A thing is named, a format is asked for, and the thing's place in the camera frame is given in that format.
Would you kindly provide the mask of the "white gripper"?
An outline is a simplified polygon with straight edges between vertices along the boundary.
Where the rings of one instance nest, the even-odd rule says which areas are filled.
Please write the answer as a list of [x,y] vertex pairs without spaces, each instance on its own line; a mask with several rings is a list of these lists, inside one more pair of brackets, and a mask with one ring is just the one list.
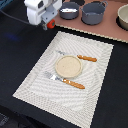
[[28,21],[32,25],[41,24],[47,30],[47,24],[56,17],[62,6],[62,0],[25,0]]

